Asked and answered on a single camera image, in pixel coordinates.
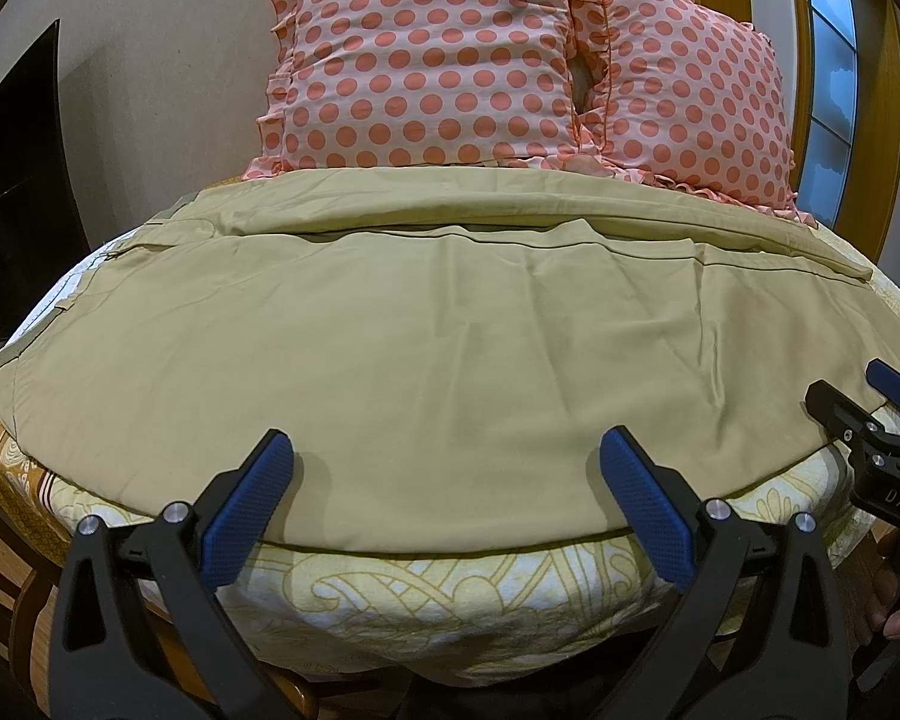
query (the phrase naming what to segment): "black pants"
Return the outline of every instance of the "black pants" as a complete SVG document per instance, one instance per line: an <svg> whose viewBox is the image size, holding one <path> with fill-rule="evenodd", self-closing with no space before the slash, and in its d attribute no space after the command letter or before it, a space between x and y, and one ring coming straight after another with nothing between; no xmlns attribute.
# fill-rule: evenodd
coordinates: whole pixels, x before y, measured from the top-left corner
<svg viewBox="0 0 900 720"><path fill-rule="evenodd" d="M397 720L583 720L624 676L654 631L612 637L559 664L488 688L415 678Z"/></svg>

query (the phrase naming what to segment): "fingernail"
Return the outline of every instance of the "fingernail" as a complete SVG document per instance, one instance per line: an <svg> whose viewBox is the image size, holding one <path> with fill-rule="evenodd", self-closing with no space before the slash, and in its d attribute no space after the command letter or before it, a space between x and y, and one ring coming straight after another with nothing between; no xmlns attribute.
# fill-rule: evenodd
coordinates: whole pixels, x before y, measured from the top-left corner
<svg viewBox="0 0 900 720"><path fill-rule="evenodd" d="M883 635L887 638L900 638L900 611L887 620Z"/></svg>

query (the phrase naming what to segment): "chair backrest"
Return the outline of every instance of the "chair backrest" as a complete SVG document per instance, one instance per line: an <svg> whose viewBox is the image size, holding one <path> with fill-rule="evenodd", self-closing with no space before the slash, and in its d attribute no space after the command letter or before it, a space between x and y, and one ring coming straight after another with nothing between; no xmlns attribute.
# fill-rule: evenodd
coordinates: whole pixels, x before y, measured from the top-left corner
<svg viewBox="0 0 900 720"><path fill-rule="evenodd" d="M32 698L31 650L36 618L60 580L60 568L24 541L1 508L0 544L29 567L26 579L17 584L0 566L0 645L7 650L10 674Z"/></svg>

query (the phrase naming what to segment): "beige fabric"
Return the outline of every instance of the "beige fabric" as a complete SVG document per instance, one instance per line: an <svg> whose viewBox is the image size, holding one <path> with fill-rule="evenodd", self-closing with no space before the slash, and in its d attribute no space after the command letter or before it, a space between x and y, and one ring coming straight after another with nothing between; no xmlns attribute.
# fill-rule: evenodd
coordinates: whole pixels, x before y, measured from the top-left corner
<svg viewBox="0 0 900 720"><path fill-rule="evenodd" d="M614 424L707 496L823 446L811 381L875 409L864 366L900 369L900 320L867 277L794 223L623 182L298 172L125 242L0 367L0 417L140 512L274 426L298 470L270 541L526 547L624 526L596 466Z"/></svg>

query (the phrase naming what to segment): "human hand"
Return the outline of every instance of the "human hand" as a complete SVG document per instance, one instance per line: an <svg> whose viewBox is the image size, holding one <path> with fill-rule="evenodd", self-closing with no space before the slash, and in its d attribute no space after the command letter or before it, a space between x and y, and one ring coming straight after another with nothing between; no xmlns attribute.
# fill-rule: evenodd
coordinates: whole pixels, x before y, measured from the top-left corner
<svg viewBox="0 0 900 720"><path fill-rule="evenodd" d="M877 543L877 552L885 557L874 574L874 594L866 601L864 616L856 624L857 640L869 644L876 632L888 640L900 640L900 610L890 614L900 594L900 530L894 528Z"/></svg>

